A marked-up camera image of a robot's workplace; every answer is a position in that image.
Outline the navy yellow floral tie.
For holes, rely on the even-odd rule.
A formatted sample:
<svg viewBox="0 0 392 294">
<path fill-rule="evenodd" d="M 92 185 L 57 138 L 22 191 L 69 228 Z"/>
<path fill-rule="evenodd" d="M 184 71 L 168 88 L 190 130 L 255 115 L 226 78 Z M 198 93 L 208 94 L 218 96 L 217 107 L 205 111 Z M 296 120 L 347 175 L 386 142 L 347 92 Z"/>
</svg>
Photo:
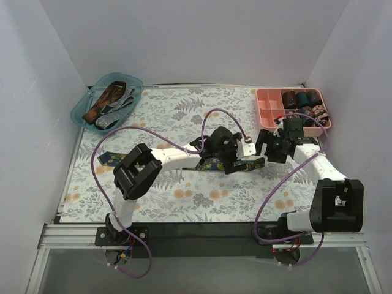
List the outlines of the navy yellow floral tie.
<svg viewBox="0 0 392 294">
<path fill-rule="evenodd" d="M 125 157 L 127 154 L 123 153 L 114 153 L 106 151 L 98 157 L 98 160 L 101 165 L 109 166 L 109 167 L 116 167 Z M 187 168 L 188 170 L 198 170 L 198 171 L 224 171 L 224 165 L 221 161 L 214 159 L 211 163 L 202 164 L 195 168 Z"/>
</svg>

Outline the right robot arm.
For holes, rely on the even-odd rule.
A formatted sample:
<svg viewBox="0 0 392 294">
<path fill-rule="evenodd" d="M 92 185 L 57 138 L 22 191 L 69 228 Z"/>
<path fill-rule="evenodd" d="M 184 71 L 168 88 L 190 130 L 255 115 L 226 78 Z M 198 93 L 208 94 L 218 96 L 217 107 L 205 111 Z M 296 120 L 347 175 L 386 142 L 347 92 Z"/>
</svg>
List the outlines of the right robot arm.
<svg viewBox="0 0 392 294">
<path fill-rule="evenodd" d="M 363 226 L 364 186 L 348 179 L 326 158 L 313 137 L 304 133 L 299 118 L 285 118 L 271 132 L 262 129 L 256 150 L 265 147 L 269 162 L 285 163 L 291 157 L 315 186 L 308 210 L 283 213 L 272 236 L 255 235 L 263 243 L 291 243 L 304 233 L 357 233 Z"/>
</svg>

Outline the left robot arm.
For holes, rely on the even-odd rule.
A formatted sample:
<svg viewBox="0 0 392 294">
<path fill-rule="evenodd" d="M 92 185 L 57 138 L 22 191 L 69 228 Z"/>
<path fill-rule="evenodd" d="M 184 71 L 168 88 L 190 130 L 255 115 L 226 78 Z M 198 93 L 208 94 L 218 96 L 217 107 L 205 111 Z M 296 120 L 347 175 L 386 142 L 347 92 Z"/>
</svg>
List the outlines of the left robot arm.
<svg viewBox="0 0 392 294">
<path fill-rule="evenodd" d="M 229 175 L 264 166 L 265 160 L 251 138 L 239 132 L 234 134 L 225 127 L 218 127 L 211 135 L 202 135 L 179 149 L 149 148 L 140 143 L 113 170 L 115 210 L 106 216 L 107 233 L 115 244 L 128 242 L 136 202 L 161 173 L 186 169 Z"/>
</svg>

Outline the floral table mat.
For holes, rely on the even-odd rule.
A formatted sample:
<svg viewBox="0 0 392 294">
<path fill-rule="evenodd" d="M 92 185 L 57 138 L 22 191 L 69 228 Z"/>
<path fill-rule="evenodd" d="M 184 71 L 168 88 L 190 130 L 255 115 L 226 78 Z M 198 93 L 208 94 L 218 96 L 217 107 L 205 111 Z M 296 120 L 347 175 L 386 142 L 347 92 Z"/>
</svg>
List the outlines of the floral table mat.
<svg viewBox="0 0 392 294">
<path fill-rule="evenodd" d="M 93 153 L 127 153 L 144 143 L 166 149 L 185 145 L 219 126 L 258 136 L 256 90 L 229 88 L 150 88 L 126 120 L 126 130 L 109 138 L 84 131 L 73 163 L 62 223 L 101 223 L 115 197 L 113 169 Z M 310 207 L 315 187 L 296 162 L 268 162 L 263 168 L 226 175 L 222 171 L 173 170 L 160 174 L 135 205 L 135 222 L 275 221 L 282 213 Z"/>
</svg>

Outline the navy patterned rolled tie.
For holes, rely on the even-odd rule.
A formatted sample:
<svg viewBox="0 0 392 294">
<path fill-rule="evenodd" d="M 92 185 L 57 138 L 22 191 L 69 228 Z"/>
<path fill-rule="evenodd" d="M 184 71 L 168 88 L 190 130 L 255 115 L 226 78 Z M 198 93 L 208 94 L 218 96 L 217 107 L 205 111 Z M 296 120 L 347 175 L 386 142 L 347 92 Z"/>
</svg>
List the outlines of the navy patterned rolled tie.
<svg viewBox="0 0 392 294">
<path fill-rule="evenodd" d="M 311 119 L 311 117 L 314 118 L 314 112 L 312 108 L 310 106 L 304 106 L 300 108 L 299 111 L 301 114 L 306 115 L 301 116 L 303 127 L 312 127 L 314 124 L 313 120 Z"/>
</svg>

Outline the pink compartment tray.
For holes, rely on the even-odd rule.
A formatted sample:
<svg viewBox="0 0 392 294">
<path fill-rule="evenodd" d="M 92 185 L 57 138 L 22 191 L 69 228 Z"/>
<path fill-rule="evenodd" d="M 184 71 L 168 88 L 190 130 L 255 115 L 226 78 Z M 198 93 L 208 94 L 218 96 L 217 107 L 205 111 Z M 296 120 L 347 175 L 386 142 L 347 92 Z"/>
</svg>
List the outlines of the pink compartment tray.
<svg viewBox="0 0 392 294">
<path fill-rule="evenodd" d="M 274 131 L 276 129 L 276 124 L 274 120 L 278 116 L 283 116 L 290 113 L 292 114 L 292 116 L 299 117 L 299 118 L 301 118 L 301 116 L 306 116 L 300 113 L 299 111 L 300 108 L 285 109 L 282 104 L 282 94 L 287 91 L 295 91 L 295 93 L 298 93 L 300 91 L 308 92 L 309 90 L 312 89 L 314 88 L 300 88 L 300 89 L 266 88 L 266 89 L 256 90 L 255 111 L 256 111 L 256 121 L 258 124 L 258 128 Z M 316 90 L 319 93 L 322 100 L 322 105 L 325 107 L 327 111 L 321 92 L 318 89 L 314 89 L 314 90 Z M 313 120 L 314 124 L 312 127 L 304 127 L 305 135 L 311 137 L 321 136 L 321 134 L 323 133 L 322 128 L 316 125 L 317 121 L 314 118 L 311 117 L 311 119 Z M 328 124 L 322 127 L 325 129 L 329 129 L 331 127 L 331 118 Z"/>
</svg>

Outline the black pink floral rolled tie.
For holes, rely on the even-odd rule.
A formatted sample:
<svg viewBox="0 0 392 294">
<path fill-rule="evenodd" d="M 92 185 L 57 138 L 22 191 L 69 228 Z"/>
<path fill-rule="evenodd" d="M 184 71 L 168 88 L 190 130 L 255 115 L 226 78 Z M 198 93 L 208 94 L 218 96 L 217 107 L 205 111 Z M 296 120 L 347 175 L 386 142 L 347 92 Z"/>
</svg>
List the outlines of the black pink floral rolled tie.
<svg viewBox="0 0 392 294">
<path fill-rule="evenodd" d="M 312 107 L 312 114 L 314 119 L 322 126 L 326 126 L 330 121 L 330 116 L 323 105 L 316 105 Z"/>
</svg>

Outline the teal rolled tie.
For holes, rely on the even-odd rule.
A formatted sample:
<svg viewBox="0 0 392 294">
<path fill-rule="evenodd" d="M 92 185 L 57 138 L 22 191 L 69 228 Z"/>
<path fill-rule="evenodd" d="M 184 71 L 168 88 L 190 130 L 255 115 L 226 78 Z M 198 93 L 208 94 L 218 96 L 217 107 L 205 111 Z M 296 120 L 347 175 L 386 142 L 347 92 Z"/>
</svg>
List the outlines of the teal rolled tie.
<svg viewBox="0 0 392 294">
<path fill-rule="evenodd" d="M 297 108 L 308 107 L 310 104 L 307 94 L 304 91 L 300 91 L 296 93 L 295 98 L 296 98 Z"/>
</svg>

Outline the dark red rolled tie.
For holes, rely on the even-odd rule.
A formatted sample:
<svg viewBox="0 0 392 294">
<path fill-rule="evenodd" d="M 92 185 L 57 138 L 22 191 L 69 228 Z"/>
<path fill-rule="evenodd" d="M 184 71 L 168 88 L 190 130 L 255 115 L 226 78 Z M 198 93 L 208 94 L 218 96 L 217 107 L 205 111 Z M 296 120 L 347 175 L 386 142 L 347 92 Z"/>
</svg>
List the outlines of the dark red rolled tie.
<svg viewBox="0 0 392 294">
<path fill-rule="evenodd" d="M 282 104 L 285 109 L 296 109 L 296 93 L 295 91 L 287 91 L 282 94 Z"/>
</svg>

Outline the grey patterned tie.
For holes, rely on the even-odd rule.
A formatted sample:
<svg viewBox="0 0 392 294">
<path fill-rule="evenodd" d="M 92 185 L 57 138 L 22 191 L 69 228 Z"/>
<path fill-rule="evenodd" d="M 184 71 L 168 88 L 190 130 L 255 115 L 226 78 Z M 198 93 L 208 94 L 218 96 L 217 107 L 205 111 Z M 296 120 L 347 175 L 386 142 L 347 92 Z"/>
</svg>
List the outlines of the grey patterned tie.
<svg viewBox="0 0 392 294">
<path fill-rule="evenodd" d="M 113 127 L 122 118 L 134 102 L 135 88 L 127 88 L 124 95 L 116 102 L 109 103 L 100 111 L 100 116 L 93 122 L 96 128 L 106 130 Z"/>
</svg>

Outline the brown orange tie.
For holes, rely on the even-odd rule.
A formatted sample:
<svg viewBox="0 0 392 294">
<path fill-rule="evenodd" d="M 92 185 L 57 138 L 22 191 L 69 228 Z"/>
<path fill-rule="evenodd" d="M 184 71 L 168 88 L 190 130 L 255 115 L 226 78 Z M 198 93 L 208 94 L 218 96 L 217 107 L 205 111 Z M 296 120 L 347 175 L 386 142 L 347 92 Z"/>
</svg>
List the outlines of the brown orange tie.
<svg viewBox="0 0 392 294">
<path fill-rule="evenodd" d="M 94 124 L 102 116 L 102 110 L 113 102 L 117 102 L 124 95 L 126 83 L 114 81 L 101 94 L 95 104 L 83 115 L 83 119 L 88 124 Z"/>
</svg>

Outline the teal plastic bin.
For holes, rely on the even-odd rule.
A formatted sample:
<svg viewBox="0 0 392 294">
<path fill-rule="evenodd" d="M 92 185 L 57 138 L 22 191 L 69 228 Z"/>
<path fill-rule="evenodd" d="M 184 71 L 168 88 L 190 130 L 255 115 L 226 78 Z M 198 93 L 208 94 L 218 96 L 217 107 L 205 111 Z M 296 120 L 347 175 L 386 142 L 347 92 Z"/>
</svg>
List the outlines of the teal plastic bin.
<svg viewBox="0 0 392 294">
<path fill-rule="evenodd" d="M 86 130 L 106 134 L 125 122 L 143 90 L 141 80 L 124 73 L 109 73 L 74 106 L 71 120 Z"/>
</svg>

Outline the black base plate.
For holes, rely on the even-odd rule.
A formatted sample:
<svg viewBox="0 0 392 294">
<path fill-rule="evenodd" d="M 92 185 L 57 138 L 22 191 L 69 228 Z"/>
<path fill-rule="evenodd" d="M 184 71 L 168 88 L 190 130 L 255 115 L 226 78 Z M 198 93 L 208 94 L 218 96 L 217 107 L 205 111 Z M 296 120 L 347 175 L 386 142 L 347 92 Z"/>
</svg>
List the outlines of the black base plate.
<svg viewBox="0 0 392 294">
<path fill-rule="evenodd" d="M 273 258 L 273 245 L 254 238 L 253 222 L 137 222 L 128 229 L 148 245 L 153 257 L 256 257 Z M 259 222 L 265 239 L 282 238 L 276 222 Z M 114 237 L 106 226 L 98 227 L 94 245 L 113 247 L 133 243 L 133 258 L 148 258 L 142 244 L 125 232 Z"/>
</svg>

